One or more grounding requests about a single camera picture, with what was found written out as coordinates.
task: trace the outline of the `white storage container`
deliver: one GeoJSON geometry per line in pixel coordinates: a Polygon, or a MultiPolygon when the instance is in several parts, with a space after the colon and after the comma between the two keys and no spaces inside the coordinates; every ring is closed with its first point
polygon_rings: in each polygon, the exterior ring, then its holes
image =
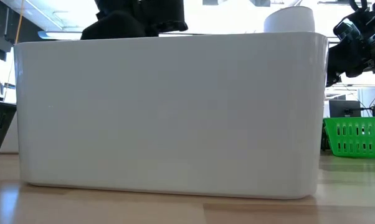
{"type": "Polygon", "coordinates": [[[309,32],[16,46],[21,178],[262,198],[316,190],[328,41],[309,32]]]}

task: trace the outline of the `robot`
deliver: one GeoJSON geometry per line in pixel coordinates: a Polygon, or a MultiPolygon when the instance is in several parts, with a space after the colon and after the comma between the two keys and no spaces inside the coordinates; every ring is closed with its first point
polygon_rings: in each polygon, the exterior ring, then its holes
{"type": "MultiPolygon", "coordinates": [[[[183,0],[95,0],[98,22],[82,32],[82,40],[157,37],[162,32],[185,31],[183,0]]],[[[329,49],[326,86],[341,81],[340,75],[356,77],[375,73],[375,3],[359,7],[349,0],[353,13],[333,32],[340,42],[329,49]]]]}

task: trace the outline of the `green plastic basket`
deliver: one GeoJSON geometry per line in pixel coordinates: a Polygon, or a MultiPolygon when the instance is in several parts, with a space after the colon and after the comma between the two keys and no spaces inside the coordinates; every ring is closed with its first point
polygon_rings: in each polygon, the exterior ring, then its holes
{"type": "Polygon", "coordinates": [[[375,158],[375,118],[325,118],[333,154],[375,158]]]}

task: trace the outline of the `white mug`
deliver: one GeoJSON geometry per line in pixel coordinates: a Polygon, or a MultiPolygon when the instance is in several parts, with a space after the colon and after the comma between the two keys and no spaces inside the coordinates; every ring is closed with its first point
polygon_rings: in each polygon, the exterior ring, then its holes
{"type": "Polygon", "coordinates": [[[305,6],[286,7],[269,15],[264,32],[314,32],[315,20],[312,9],[305,6]]]}

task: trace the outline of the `desk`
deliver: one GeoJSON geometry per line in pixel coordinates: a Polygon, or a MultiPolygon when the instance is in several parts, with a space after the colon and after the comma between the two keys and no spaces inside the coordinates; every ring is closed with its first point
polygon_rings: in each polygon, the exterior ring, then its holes
{"type": "Polygon", "coordinates": [[[0,155],[0,223],[375,223],[375,160],[321,156],[319,168],[314,196],[255,200],[34,187],[18,155],[0,155]]]}

